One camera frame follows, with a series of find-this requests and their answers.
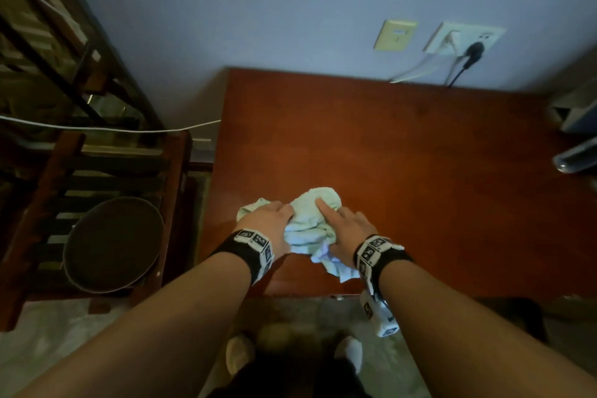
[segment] wall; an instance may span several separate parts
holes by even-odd
[[[419,62],[445,20],[508,28],[463,86],[536,87],[597,43],[595,0],[86,1],[170,126],[219,115],[225,67],[386,79]],[[420,22],[404,52],[373,50],[390,18]],[[446,74],[420,81],[443,83]]]

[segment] white cloth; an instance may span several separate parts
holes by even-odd
[[[342,206],[340,197],[331,187],[311,189],[293,200],[290,205],[294,208],[294,216],[284,233],[290,251],[311,255],[312,262],[321,263],[327,272],[340,278],[340,283],[358,278],[359,273],[355,269],[344,266],[339,259],[329,254],[330,245],[336,242],[336,232],[317,209],[316,198],[322,198],[335,210]],[[236,221],[268,203],[265,198],[259,198],[255,203],[243,206],[236,214]]]

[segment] forearm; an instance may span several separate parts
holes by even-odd
[[[589,374],[415,264],[390,263],[379,286],[437,396],[597,395]]]
[[[247,264],[218,253],[63,359],[19,397],[197,396],[250,287]]]

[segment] foot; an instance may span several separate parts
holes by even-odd
[[[230,376],[235,376],[245,365],[255,360],[255,345],[245,335],[236,335],[226,345],[226,366]]]
[[[348,359],[354,365],[354,370],[359,373],[363,365],[363,345],[353,336],[347,336],[336,347],[335,359]]]

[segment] wristband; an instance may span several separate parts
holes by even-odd
[[[212,252],[210,257],[219,252],[234,253],[247,263],[251,271],[251,285],[259,281],[273,263],[272,244],[267,236],[256,229],[235,231]]]
[[[379,289],[379,277],[382,270],[388,263],[397,259],[414,262],[413,257],[407,254],[404,247],[392,243],[390,238],[376,234],[365,239],[354,251],[354,264],[361,274],[369,294],[376,301],[383,301]]]

